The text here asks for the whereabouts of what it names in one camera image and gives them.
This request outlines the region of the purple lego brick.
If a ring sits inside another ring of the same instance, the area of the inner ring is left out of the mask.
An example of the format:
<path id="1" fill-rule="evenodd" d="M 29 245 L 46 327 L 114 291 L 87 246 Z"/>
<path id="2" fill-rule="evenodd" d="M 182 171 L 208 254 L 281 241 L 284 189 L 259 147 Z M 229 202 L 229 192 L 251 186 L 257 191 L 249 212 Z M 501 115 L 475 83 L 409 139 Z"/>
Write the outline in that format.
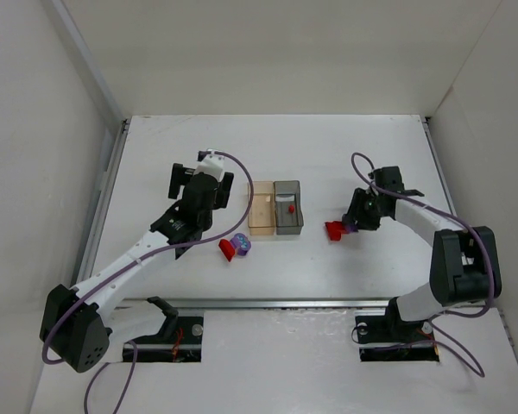
<path id="1" fill-rule="evenodd" d="M 345 225 L 345 230 L 348 234 L 351 234 L 351 233 L 357 233 L 358 232 L 358 229 L 355 225 L 351 225 L 351 224 L 346 224 Z"/>

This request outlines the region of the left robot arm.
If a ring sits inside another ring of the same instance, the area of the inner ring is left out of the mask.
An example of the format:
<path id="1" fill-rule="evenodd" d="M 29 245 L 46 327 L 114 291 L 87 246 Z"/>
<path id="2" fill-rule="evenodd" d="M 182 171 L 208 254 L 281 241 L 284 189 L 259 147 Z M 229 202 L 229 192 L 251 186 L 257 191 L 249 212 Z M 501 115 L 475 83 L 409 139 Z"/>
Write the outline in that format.
<path id="1" fill-rule="evenodd" d="M 178 311 L 164 299 L 147 298 L 126 309 L 119 305 L 187 250 L 213 242 L 204 234 L 212 227 L 213 211 L 226 208 L 234 179 L 224 160 L 223 153 L 205 151 L 194 168 L 174 164 L 168 189 L 174 202 L 142 238 L 94 276 L 72 287 L 59 284 L 47 295 L 40 329 L 45 363 L 66 363 L 85 373 L 112 342 L 173 334 Z"/>

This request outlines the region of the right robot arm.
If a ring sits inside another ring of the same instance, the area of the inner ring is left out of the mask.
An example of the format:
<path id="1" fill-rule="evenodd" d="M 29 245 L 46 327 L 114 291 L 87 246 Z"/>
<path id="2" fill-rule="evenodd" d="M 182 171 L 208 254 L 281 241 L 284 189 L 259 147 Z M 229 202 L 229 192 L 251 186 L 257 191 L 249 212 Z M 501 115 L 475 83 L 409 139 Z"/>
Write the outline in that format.
<path id="1" fill-rule="evenodd" d="M 414 291 L 392 298 L 383 315 L 359 317 L 361 343 L 412 342 L 431 317 L 456 304 L 489 302 L 502 292 L 496 238 L 486 227 L 470 227 L 432 207 L 423 193 L 408 190 L 401 170 L 372 170 L 369 187 L 357 188 L 342 217 L 345 232 L 376 231 L 388 217 L 410 228 L 432 249 L 428 281 Z"/>

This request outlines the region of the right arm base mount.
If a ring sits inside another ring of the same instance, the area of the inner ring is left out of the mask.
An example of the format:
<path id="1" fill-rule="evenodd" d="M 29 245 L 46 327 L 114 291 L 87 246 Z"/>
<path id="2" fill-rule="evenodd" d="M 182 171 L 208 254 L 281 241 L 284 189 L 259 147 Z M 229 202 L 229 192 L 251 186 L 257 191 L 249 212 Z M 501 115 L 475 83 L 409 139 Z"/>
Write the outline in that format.
<path id="1" fill-rule="evenodd" d="M 380 313 L 357 311 L 352 339 L 361 362 L 439 362 L 433 331 L 425 321 L 393 323 Z"/>

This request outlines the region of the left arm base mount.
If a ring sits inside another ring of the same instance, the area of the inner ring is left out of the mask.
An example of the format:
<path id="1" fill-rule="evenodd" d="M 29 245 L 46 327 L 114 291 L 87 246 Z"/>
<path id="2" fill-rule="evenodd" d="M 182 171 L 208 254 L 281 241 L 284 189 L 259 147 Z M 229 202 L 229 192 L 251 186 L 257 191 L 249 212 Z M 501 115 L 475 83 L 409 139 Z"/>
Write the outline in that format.
<path id="1" fill-rule="evenodd" d="M 147 304 L 161 311 L 162 325 L 153 335 L 134 339 L 137 362 L 201 362 L 204 314 L 174 308 L 163 298 L 151 297 Z"/>

